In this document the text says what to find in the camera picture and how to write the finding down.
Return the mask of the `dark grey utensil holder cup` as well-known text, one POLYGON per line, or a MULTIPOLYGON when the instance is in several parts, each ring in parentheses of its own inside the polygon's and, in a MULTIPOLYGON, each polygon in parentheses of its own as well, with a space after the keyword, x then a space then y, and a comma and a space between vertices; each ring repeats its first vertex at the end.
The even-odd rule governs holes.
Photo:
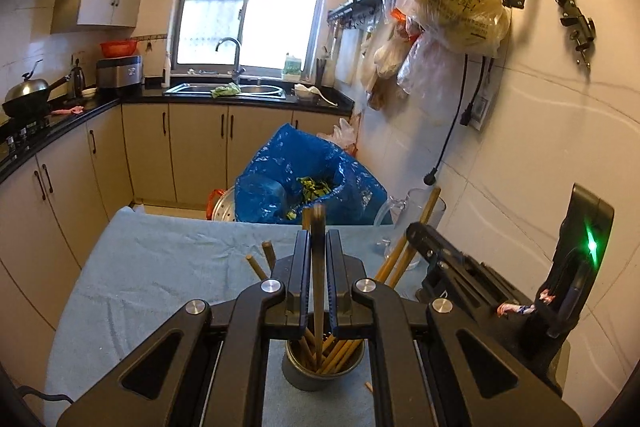
POLYGON ((282 359, 282 373, 286 381, 293 387, 315 392, 326 389, 334 381, 352 373, 356 369, 364 355, 364 344, 354 350, 338 349, 336 357, 333 359, 334 365, 322 362, 319 369, 314 367, 311 361, 311 350, 306 343, 298 340, 285 343, 285 351, 282 359))

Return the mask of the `wooden chopsticks in cup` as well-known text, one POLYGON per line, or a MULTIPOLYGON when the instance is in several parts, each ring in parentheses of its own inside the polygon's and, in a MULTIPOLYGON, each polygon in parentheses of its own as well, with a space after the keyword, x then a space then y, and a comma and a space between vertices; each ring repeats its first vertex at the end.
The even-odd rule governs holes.
POLYGON ((262 242, 262 257, 257 258, 254 255, 246 255, 245 260, 254 272, 258 280, 268 280, 272 270, 276 266, 277 256, 273 245, 270 241, 262 242))
MULTIPOLYGON (((440 220, 444 217, 446 209, 446 202, 442 199, 442 190, 437 185, 434 185, 431 200, 424 210, 423 217, 419 222, 413 223, 431 225, 432 228, 436 229, 440 220)), ((397 286, 401 277, 408 269, 414 268, 419 263, 419 261, 416 260, 418 253, 416 252, 416 248, 410 245, 409 239, 407 239, 407 233, 408 229, 402 234, 396 246, 393 248, 390 257, 386 258, 384 256, 385 260, 375 275, 375 280, 391 288, 397 286)))

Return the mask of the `red plastic basin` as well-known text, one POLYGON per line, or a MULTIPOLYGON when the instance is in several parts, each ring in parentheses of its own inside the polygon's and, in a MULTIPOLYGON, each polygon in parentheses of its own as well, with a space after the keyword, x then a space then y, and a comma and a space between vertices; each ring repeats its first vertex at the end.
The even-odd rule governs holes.
POLYGON ((100 43, 104 58, 121 58, 136 54, 138 42, 134 39, 112 40, 100 43))

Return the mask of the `wooden chopstick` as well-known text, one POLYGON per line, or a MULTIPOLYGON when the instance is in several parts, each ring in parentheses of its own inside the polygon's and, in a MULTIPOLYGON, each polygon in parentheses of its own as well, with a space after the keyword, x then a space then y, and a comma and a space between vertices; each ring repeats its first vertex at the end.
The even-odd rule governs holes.
POLYGON ((326 213, 321 204, 311 208, 310 252, 312 286, 314 286, 314 358, 316 369, 322 364, 324 317, 324 240, 326 239, 326 213))

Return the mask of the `wooden chopsticks right in cup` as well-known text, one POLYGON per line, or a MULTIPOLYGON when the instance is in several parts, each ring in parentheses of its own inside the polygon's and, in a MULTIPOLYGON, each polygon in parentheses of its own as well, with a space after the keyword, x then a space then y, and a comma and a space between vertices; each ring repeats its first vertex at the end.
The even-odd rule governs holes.
MULTIPOLYGON (((424 210, 423 217, 419 222, 413 223, 431 225, 432 228, 436 229, 440 220, 444 217, 446 209, 446 202, 442 199, 442 190, 437 185, 434 185, 431 200, 424 210)), ((402 234, 396 246, 393 248, 390 257, 386 258, 384 256, 385 260, 375 275, 375 280, 391 288, 397 286, 401 277, 408 269, 414 268, 419 263, 419 261, 416 260, 418 253, 416 252, 416 248, 410 245, 409 239, 407 239, 407 233, 408 229, 402 234)))

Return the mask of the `blue plastic bag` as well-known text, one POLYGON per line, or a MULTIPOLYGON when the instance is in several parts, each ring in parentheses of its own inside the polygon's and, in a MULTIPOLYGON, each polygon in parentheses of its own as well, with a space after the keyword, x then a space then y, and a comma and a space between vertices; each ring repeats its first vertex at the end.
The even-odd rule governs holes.
POLYGON ((383 185, 341 147, 284 124, 233 187, 239 222, 299 225, 321 204, 330 225, 372 225, 387 200, 383 185))

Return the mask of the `steel rice cooker box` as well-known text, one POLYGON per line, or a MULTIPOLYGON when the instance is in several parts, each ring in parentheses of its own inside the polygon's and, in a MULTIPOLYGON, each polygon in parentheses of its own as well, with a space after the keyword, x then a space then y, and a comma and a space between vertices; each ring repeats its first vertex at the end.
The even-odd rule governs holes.
POLYGON ((96 87, 119 89, 142 83, 142 57, 131 55, 96 62, 96 87))

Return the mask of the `wooden chopsticks left in cup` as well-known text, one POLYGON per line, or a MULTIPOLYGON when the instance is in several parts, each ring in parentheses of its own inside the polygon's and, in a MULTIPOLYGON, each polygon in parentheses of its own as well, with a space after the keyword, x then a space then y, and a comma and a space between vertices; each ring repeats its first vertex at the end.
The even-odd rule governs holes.
POLYGON ((262 242, 262 257, 257 258, 254 255, 246 255, 245 260, 254 272, 258 280, 268 280, 272 270, 276 266, 277 256, 273 245, 270 241, 262 242))

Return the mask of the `clear glass pitcher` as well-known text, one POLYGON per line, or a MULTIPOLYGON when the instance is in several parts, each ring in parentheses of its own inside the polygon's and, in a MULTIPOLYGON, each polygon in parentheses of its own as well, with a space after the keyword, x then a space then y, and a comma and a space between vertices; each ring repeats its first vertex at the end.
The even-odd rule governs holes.
POLYGON ((402 234, 413 222, 419 222, 424 210, 431 200, 434 186, 412 188, 404 198, 390 196, 380 207, 373 226, 382 228, 381 238, 376 243, 386 258, 390 257, 393 248, 402 234))

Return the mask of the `light blue towel table cover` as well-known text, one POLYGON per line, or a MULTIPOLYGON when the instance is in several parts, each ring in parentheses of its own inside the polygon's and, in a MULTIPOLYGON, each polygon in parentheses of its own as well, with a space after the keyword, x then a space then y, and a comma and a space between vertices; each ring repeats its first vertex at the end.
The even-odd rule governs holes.
MULTIPOLYGON (((383 262, 382 228, 332 227, 369 277, 383 262)), ((293 254, 299 226, 153 216, 122 208, 102 233, 54 336, 44 392, 76 400, 191 299, 222 303, 259 282, 245 260, 293 254)), ((263 426, 374 426, 366 350, 360 365, 324 390, 304 392, 282 374, 285 343, 269 349, 263 426)))

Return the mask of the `black wok on stove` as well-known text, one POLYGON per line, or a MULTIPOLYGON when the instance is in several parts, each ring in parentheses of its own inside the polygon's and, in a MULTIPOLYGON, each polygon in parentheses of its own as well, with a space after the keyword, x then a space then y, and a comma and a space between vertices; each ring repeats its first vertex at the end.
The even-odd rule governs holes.
POLYGON ((13 119, 37 120, 46 117, 49 113, 49 98, 51 92, 66 85, 69 75, 58 78, 55 82, 48 83, 42 78, 35 78, 35 71, 40 60, 35 62, 30 72, 22 75, 22 81, 12 87, 2 104, 3 112, 13 119))

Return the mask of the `beige lower kitchen cabinets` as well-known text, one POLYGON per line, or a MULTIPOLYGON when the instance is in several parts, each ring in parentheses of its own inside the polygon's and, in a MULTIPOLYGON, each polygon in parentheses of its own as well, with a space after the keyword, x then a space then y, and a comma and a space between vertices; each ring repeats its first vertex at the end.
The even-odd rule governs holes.
POLYGON ((122 111, 107 109, 40 152, 1 126, 1 364, 40 388, 81 268, 115 212, 134 201, 122 111))

